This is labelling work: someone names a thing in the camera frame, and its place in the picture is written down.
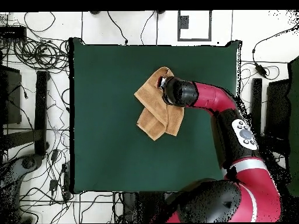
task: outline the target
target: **folded towel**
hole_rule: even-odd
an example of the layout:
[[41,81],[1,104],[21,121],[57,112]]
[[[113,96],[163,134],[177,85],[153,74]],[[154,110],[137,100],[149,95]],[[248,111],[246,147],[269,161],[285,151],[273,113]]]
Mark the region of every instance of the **folded towel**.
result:
[[159,68],[134,93],[145,107],[137,121],[137,126],[154,141],[164,133],[177,136],[184,117],[183,107],[170,106],[163,101],[163,92],[157,88],[160,76],[173,76],[173,73],[167,67]]

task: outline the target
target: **green table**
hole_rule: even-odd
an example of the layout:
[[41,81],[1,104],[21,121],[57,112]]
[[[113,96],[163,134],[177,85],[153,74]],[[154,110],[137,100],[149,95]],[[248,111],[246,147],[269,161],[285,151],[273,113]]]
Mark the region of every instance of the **green table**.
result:
[[226,47],[84,45],[74,39],[74,184],[81,191],[178,191],[221,179],[210,116],[186,109],[177,137],[137,126],[134,93],[158,68],[235,93],[239,42]]

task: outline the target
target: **black cable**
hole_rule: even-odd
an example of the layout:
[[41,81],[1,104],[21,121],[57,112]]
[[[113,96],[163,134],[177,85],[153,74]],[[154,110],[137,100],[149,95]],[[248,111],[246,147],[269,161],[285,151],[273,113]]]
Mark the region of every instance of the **black cable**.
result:
[[68,89],[65,89],[64,91],[63,91],[63,93],[61,94],[61,100],[62,100],[62,102],[64,103],[64,104],[66,104],[66,105],[69,105],[68,103],[66,103],[65,101],[64,101],[64,99],[63,99],[63,94],[66,92],[66,91],[68,91],[69,90],[69,88]]
[[157,28],[156,28],[156,46],[158,45],[158,20],[159,20],[159,12],[157,12]]
[[151,16],[147,19],[147,21],[145,22],[145,25],[144,25],[144,27],[143,27],[143,30],[142,30],[142,32],[141,32],[141,34],[140,34],[140,39],[141,39],[142,44],[143,44],[143,40],[142,40],[142,34],[143,34],[143,31],[144,31],[144,29],[145,29],[145,26],[147,25],[148,20],[150,20],[150,18],[154,15],[154,13],[155,13],[155,12],[153,12],[153,13],[151,14]]
[[29,211],[24,211],[23,209],[21,209],[20,208],[20,210],[23,212],[23,213],[28,213],[28,214],[31,214],[31,215],[34,215],[34,216],[36,216],[36,222],[35,222],[35,224],[37,224],[38,222],[39,222],[39,216],[37,215],[37,214],[35,214],[35,213],[32,213],[32,212],[29,212]]
[[44,30],[36,31],[36,30],[33,30],[33,29],[29,28],[29,26],[28,26],[28,24],[27,24],[27,22],[26,22],[26,15],[27,15],[28,13],[29,13],[29,12],[26,12],[25,15],[24,15],[24,22],[25,22],[26,26],[28,27],[28,29],[30,29],[30,31],[32,31],[32,32],[36,32],[36,33],[44,32],[44,31],[48,30],[51,26],[53,26],[54,22],[56,21],[56,17],[53,15],[52,12],[50,12],[51,15],[53,16],[53,21],[52,21],[51,25],[49,25],[49,27],[47,27],[47,28],[44,29]]
[[81,193],[79,194],[79,223],[81,223]]
[[[255,65],[255,64],[253,64],[253,63],[247,62],[247,63],[244,63],[244,64],[241,66],[241,68],[242,68],[244,65],[246,65],[246,64]],[[277,66],[272,65],[272,66],[264,67],[264,69],[267,69],[268,72],[269,72],[269,73],[267,74],[267,76],[270,75],[269,68],[272,68],[272,67],[277,68],[277,70],[278,70],[278,74],[277,74],[277,76],[276,76],[275,78],[272,78],[272,79],[271,79],[271,78],[267,78],[267,79],[270,80],[270,81],[275,80],[275,79],[278,78],[278,76],[280,75],[280,70],[279,70],[279,68],[278,68]],[[258,72],[256,72],[256,73],[254,73],[254,74],[251,75],[251,70],[250,70],[250,69],[243,69],[243,70],[241,70],[241,74],[242,74],[243,71],[249,71],[249,76],[247,76],[246,78],[241,78],[242,89],[240,90],[240,98],[241,98],[242,101],[247,102],[247,103],[250,103],[249,101],[244,100],[244,99],[242,98],[242,92],[243,92],[243,90],[244,90],[244,87],[245,87],[245,86],[247,85],[247,83],[249,82],[250,78],[251,78],[252,76],[256,75]]]
[[[60,94],[60,92],[59,92],[59,90],[58,90],[58,87],[57,87],[55,81],[53,80],[52,76],[50,76],[50,78],[51,78],[51,80],[52,80],[53,83],[54,83],[54,86],[55,86],[55,88],[56,88],[56,90],[57,90],[57,93],[59,94],[59,97],[62,99],[62,95]],[[67,109],[67,111],[69,112],[69,107],[67,107],[67,105],[66,105],[66,103],[65,103],[64,101],[62,101],[62,102],[63,102],[63,104],[64,104],[65,109]]]
[[257,42],[257,43],[255,44],[255,46],[254,46],[254,48],[253,48],[253,50],[252,50],[252,59],[253,59],[253,61],[254,61],[254,63],[255,63],[255,68],[256,68],[256,70],[257,70],[262,76],[264,76],[266,79],[268,79],[268,78],[266,77],[266,72],[265,72],[264,67],[262,67],[261,65],[259,65],[259,64],[255,61],[255,55],[254,55],[254,54],[255,54],[256,46],[257,46],[258,44],[260,44],[261,42],[266,41],[266,40],[268,40],[268,39],[270,39],[270,38],[273,38],[273,37],[275,37],[275,36],[278,36],[278,35],[280,35],[280,34],[287,33],[288,31],[294,31],[294,30],[298,29],[298,27],[297,27],[298,25],[299,25],[299,22],[297,22],[297,23],[296,23],[293,27],[291,27],[290,29],[280,31],[279,33],[276,33],[276,34],[272,35],[271,37],[264,38],[263,40],[261,40],[261,41],[259,41],[259,42]]
[[73,211],[75,223],[77,224],[76,217],[75,217],[75,203],[74,202],[72,203],[72,211]]
[[98,198],[98,197],[111,197],[112,196],[112,194],[111,195],[98,195],[98,196],[96,196],[95,197],[95,199],[93,200],[93,202],[91,203],[91,205],[87,208],[87,209],[85,209],[84,211],[82,211],[82,213],[81,213],[81,221],[79,222],[80,224],[82,224],[82,222],[83,222],[83,213],[85,212],[85,211],[87,211],[87,210],[89,210],[92,206],[93,206],[93,204],[95,203],[95,201],[96,201],[96,199]]
[[119,28],[120,33],[121,33],[121,36],[123,36],[123,38],[124,38],[124,44],[127,45],[127,44],[128,44],[128,39],[124,37],[124,35],[123,35],[123,31],[121,30],[121,28],[119,27],[119,25],[117,25],[116,22],[112,19],[112,17],[110,16],[109,11],[107,11],[107,14],[108,14],[110,20],[114,23],[114,25],[117,26],[117,27]]

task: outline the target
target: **electrical cord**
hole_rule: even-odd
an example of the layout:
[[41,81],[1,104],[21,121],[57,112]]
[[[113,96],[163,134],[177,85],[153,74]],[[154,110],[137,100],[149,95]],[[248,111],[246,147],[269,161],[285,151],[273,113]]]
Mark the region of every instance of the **electrical cord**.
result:
[[93,202],[91,203],[91,205],[87,209],[85,209],[84,211],[82,211],[80,224],[82,224],[82,222],[83,222],[83,213],[86,212],[86,211],[88,211],[93,206],[93,204],[95,203],[95,201],[96,201],[96,199],[98,197],[111,197],[111,196],[112,195],[101,195],[101,194],[98,195],[98,196],[96,196],[95,199],[93,200]]
[[51,15],[53,16],[53,21],[52,21],[51,25],[49,25],[49,27],[47,27],[47,28],[44,29],[44,30],[36,31],[36,30],[33,30],[33,29],[29,28],[29,26],[28,26],[28,24],[27,24],[27,22],[26,22],[26,16],[28,15],[28,13],[29,13],[29,12],[26,12],[25,15],[24,15],[24,22],[25,22],[26,26],[28,27],[28,29],[30,29],[30,31],[32,31],[32,32],[36,32],[36,33],[44,32],[44,31],[48,30],[50,27],[52,27],[53,24],[54,24],[54,22],[56,21],[56,17],[53,15],[52,12],[50,12]]
[[262,75],[264,78],[268,79],[268,78],[267,78],[267,74],[266,74],[266,70],[265,70],[265,68],[264,68],[263,66],[259,65],[259,64],[255,61],[255,51],[256,51],[256,46],[257,46],[258,44],[260,44],[261,42],[266,41],[266,40],[268,40],[268,39],[270,39],[270,38],[273,38],[273,37],[275,37],[275,36],[279,36],[279,35],[281,35],[281,34],[283,34],[283,33],[287,33],[288,31],[294,31],[294,30],[298,29],[298,25],[299,25],[299,22],[297,22],[297,23],[296,23],[293,27],[291,27],[290,29],[280,31],[279,33],[276,33],[276,34],[274,34],[274,35],[272,35],[272,36],[270,36],[270,37],[268,37],[268,38],[264,38],[263,40],[261,40],[261,41],[259,41],[259,42],[257,42],[257,43],[255,44],[255,46],[254,46],[254,48],[253,48],[253,50],[252,50],[252,59],[253,59],[253,62],[255,63],[255,64],[254,64],[254,65],[255,65],[255,69],[256,69],[256,70],[258,71],[258,73],[259,73],[260,75]]
[[145,25],[143,26],[143,30],[142,30],[142,32],[141,32],[141,34],[140,34],[140,39],[141,39],[141,42],[142,42],[143,45],[144,45],[143,40],[142,40],[142,34],[143,34],[143,31],[144,31],[144,29],[145,29],[145,26],[147,25],[148,20],[151,19],[151,17],[154,15],[154,13],[155,13],[155,11],[153,11],[153,13],[151,14],[151,16],[147,19],[147,21],[145,22]]
[[[59,90],[58,90],[58,87],[57,87],[55,81],[53,80],[52,76],[50,76],[50,78],[51,78],[51,80],[53,81],[53,83],[54,83],[54,85],[55,85],[55,88],[56,88],[56,90],[57,90],[57,93],[59,94],[59,97],[60,97],[61,100],[62,100],[62,95],[60,94],[60,92],[59,92]],[[67,112],[69,113],[69,107],[67,107],[66,103],[65,103],[63,100],[62,100],[62,102],[63,102],[63,104],[64,104],[65,109],[67,109]]]
[[114,23],[114,25],[117,26],[117,27],[119,28],[120,33],[121,33],[121,36],[123,36],[123,38],[124,38],[124,44],[127,45],[127,44],[128,44],[128,39],[127,39],[126,37],[124,37],[124,35],[123,35],[123,31],[121,30],[121,28],[119,27],[119,25],[117,25],[116,22],[112,19],[112,17],[110,16],[109,11],[107,11],[107,14],[108,14],[110,20]]
[[63,99],[63,95],[64,95],[64,93],[66,92],[66,91],[68,91],[69,90],[69,88],[68,89],[65,89],[64,91],[63,91],[63,93],[61,94],[61,100],[62,100],[62,102],[65,104],[65,105],[69,105],[68,103],[66,103],[65,101],[64,101],[64,99]]
[[[253,66],[255,65],[255,64],[253,64],[253,63],[247,62],[247,63],[244,63],[244,64],[241,66],[241,68],[242,68],[244,65],[247,65],[247,64],[249,64],[249,65],[253,65]],[[267,69],[267,70],[268,70],[267,76],[270,75],[269,68],[277,68],[277,70],[278,70],[278,74],[277,74],[276,77],[274,77],[274,78],[267,78],[268,80],[273,81],[273,80],[275,80],[276,78],[278,78],[278,76],[280,75],[280,70],[279,70],[279,68],[278,68],[277,66],[267,66],[267,67],[264,67],[264,69]],[[244,87],[249,83],[250,78],[253,77],[254,75],[256,75],[258,72],[256,72],[256,73],[254,73],[254,74],[251,75],[251,70],[250,70],[250,69],[243,69],[243,70],[241,70],[241,75],[242,75],[242,73],[243,73],[244,71],[249,71],[249,76],[247,76],[247,77],[245,77],[245,78],[241,78],[242,89],[240,90],[240,98],[241,98],[241,100],[242,100],[243,102],[250,103],[249,101],[247,101],[247,100],[245,100],[245,99],[242,98],[242,92],[244,91]]]
[[157,12],[157,28],[156,28],[156,46],[158,45],[158,20],[159,20],[159,12]]

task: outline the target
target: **black object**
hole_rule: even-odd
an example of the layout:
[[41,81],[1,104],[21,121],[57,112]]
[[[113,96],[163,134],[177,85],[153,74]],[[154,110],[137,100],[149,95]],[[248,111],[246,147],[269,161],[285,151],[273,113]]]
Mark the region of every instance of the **black object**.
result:
[[58,180],[51,180],[49,191],[57,191],[58,188]]
[[100,11],[90,11],[90,13],[93,15],[97,15],[98,13],[100,13]]
[[41,166],[42,156],[22,156],[0,167],[0,222],[22,223],[19,214],[20,186],[24,176]]
[[35,103],[35,130],[41,131],[41,139],[35,140],[35,154],[45,156],[47,150],[47,85],[50,80],[50,73],[47,71],[36,72],[36,103]]
[[209,181],[187,192],[183,200],[187,202],[178,207],[181,222],[228,222],[240,205],[241,192],[231,181]]
[[255,69],[256,69],[256,71],[257,71],[261,76],[263,76],[264,78],[267,79],[267,77],[266,77],[267,72],[266,72],[266,70],[264,69],[263,66],[261,66],[261,65],[259,65],[259,64],[257,64],[257,63],[255,63]]
[[290,101],[287,98],[289,79],[270,82],[267,89],[265,135],[259,138],[272,152],[290,154]]
[[270,82],[267,89],[265,135],[288,139],[290,126],[290,103],[286,98],[290,81]]
[[211,41],[212,40],[212,11],[209,11],[208,38],[180,38],[180,30],[189,28],[189,16],[181,16],[178,11],[178,41]]
[[251,90],[251,123],[252,129],[258,139],[260,137],[260,118],[262,111],[262,83],[261,78],[252,79],[252,90]]
[[[13,69],[1,65],[0,70],[2,71],[2,85],[6,87],[7,97],[5,98],[6,107],[4,109],[4,124],[20,124],[22,121],[22,116],[20,109],[16,106],[20,106],[20,90],[21,88],[17,86],[20,85],[22,81],[22,76],[18,69]],[[14,102],[16,106],[11,104],[8,100]]]
[[180,29],[189,28],[189,16],[180,16]]
[[242,119],[238,110],[228,109],[211,118],[213,139],[220,168],[229,169],[234,161],[245,157],[260,158],[257,150],[245,148],[239,143],[231,123]]
[[3,146],[7,150],[20,145],[34,142],[35,154],[40,156],[45,156],[46,150],[48,149],[48,144],[46,142],[47,81],[49,80],[50,74],[46,71],[37,71],[36,74],[37,74],[37,81],[36,81],[36,107],[35,107],[34,132],[31,130],[31,131],[21,131],[21,132],[15,132],[15,133],[4,135]]
[[198,99],[197,87],[193,83],[170,76],[165,84],[162,98],[166,104],[179,107],[192,106]]
[[69,184],[70,184],[70,177],[69,177],[69,162],[66,164],[63,164],[62,170],[64,173],[64,179],[63,179],[63,192],[62,192],[62,198],[64,201],[68,201],[71,199],[71,193],[69,191]]
[[27,29],[23,26],[0,26],[0,40],[26,41]]

